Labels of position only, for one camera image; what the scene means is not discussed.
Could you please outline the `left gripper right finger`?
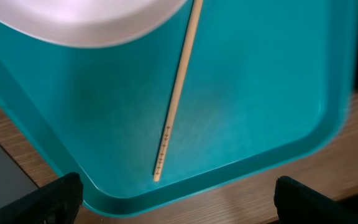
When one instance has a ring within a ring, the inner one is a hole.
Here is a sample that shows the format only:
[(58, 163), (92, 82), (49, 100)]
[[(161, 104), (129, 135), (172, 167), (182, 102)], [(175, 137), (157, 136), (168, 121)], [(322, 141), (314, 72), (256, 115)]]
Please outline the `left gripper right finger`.
[(358, 194), (333, 200), (289, 176), (277, 179), (273, 201), (279, 223), (358, 223)]

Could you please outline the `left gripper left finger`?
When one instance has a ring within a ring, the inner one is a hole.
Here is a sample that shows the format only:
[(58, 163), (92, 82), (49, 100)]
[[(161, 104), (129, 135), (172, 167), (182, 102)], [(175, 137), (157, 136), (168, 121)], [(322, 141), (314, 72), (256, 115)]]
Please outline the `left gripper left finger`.
[(0, 208), (0, 224), (73, 224), (82, 202), (83, 183), (71, 172)]

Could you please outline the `large white plate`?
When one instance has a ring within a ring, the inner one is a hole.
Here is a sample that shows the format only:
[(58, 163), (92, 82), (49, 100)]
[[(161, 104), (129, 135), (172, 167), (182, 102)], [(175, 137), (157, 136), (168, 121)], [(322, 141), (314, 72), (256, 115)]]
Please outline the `large white plate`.
[(186, 0), (0, 0), (0, 23), (78, 48), (121, 45), (169, 20)]

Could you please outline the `wooden chopstick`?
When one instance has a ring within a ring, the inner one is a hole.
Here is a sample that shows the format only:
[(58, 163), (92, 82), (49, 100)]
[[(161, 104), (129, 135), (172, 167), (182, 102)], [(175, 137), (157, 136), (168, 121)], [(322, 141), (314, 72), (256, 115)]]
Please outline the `wooden chopstick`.
[(163, 165), (167, 155), (167, 149), (172, 135), (172, 129), (175, 121), (175, 116), (178, 109), (178, 104), (181, 97), (181, 92), (185, 82), (186, 72), (188, 69), (191, 51), (195, 41), (196, 31), (203, 7), (203, 0), (194, 0), (191, 8), (190, 18), (186, 28), (183, 48), (180, 55), (177, 74), (173, 85), (173, 91), (170, 99), (170, 104), (163, 128), (162, 138), (158, 149), (157, 161), (154, 168), (153, 181), (158, 182), (162, 176)]

